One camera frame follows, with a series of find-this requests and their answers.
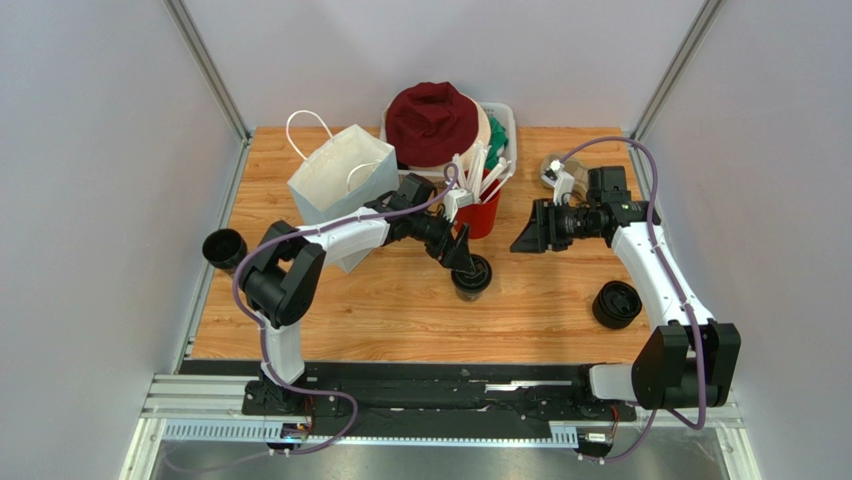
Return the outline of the black plastic cup lid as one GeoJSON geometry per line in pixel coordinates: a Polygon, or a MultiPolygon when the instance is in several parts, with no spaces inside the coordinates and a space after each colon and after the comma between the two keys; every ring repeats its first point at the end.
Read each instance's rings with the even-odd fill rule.
{"type": "Polygon", "coordinates": [[[473,295],[484,292],[493,280],[493,269],[487,259],[481,255],[471,255],[473,270],[463,272],[451,271],[451,281],[456,290],[465,294],[473,295]]]}

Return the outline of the white paper bag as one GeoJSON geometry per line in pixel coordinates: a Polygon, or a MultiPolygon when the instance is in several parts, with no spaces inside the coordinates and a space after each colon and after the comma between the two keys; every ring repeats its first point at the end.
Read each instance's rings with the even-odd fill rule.
{"type": "Polygon", "coordinates": [[[395,147],[353,124],[333,134],[306,155],[285,134],[302,163],[287,182],[303,222],[320,224],[355,212],[399,186],[395,147]]]}

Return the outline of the translucent dark plastic cup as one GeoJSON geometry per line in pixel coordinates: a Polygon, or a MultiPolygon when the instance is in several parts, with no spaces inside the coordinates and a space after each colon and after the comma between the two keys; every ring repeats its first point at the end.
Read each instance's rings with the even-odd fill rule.
{"type": "Polygon", "coordinates": [[[465,302],[477,301],[487,289],[487,284],[474,286],[458,284],[455,286],[457,297],[465,302]]]}

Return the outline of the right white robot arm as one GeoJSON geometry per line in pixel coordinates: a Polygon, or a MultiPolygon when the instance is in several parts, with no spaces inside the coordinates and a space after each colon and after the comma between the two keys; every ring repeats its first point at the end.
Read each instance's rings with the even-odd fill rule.
{"type": "Polygon", "coordinates": [[[626,322],[643,307],[652,332],[630,364],[589,367],[585,383],[599,400],[635,402],[648,410],[713,408],[726,403],[741,336],[697,299],[663,242],[660,219],[648,201],[635,200],[621,167],[593,168],[586,200],[576,206],[534,202],[513,253],[563,251],[580,239],[600,238],[622,262],[630,288],[605,285],[593,302],[604,322],[626,322]]]}

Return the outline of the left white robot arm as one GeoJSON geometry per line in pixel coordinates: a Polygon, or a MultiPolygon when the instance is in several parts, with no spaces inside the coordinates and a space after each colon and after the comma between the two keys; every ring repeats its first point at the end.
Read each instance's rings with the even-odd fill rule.
{"type": "Polygon", "coordinates": [[[457,292],[476,296],[491,283],[487,260],[471,253],[469,227],[448,209],[455,176],[443,191],[409,174],[400,186],[350,214],[301,227],[273,223],[249,251],[238,244],[232,296],[260,334],[260,376],[250,405],[304,412],[317,391],[298,386],[305,373],[300,322],[314,301],[324,268],[358,252],[405,239],[423,244],[426,254],[450,271],[457,292]]]}

